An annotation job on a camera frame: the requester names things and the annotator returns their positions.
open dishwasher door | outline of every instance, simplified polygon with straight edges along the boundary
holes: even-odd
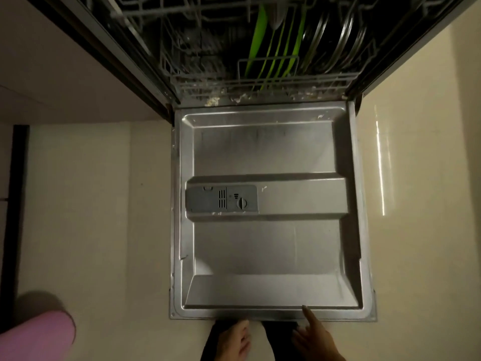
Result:
[[[375,319],[354,104],[175,119],[171,317]]]

hand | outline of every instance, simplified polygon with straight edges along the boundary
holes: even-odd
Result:
[[[249,321],[239,321],[220,334],[215,361],[244,361],[250,350]]]
[[[302,312],[309,325],[305,328],[298,327],[292,334],[292,343],[307,361],[345,361],[339,351],[332,336],[321,321],[305,305]]]

beige floor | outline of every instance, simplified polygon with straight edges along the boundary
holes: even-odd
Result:
[[[331,323],[349,360],[481,357],[481,1],[363,102],[376,323]],[[69,360],[198,359],[168,318],[170,127],[32,127],[19,293],[72,314]],[[254,324],[251,360],[273,359]]]

person's left hand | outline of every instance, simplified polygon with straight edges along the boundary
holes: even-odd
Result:
[[[239,321],[220,334],[215,361],[244,361],[250,350],[249,321]]]

black pants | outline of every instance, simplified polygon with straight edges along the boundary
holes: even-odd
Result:
[[[217,351],[217,341],[222,332],[231,328],[237,321],[216,321],[212,326],[209,338],[204,346],[201,361],[213,361]],[[292,344],[292,331],[297,328],[297,322],[262,322],[276,361],[303,360]]]

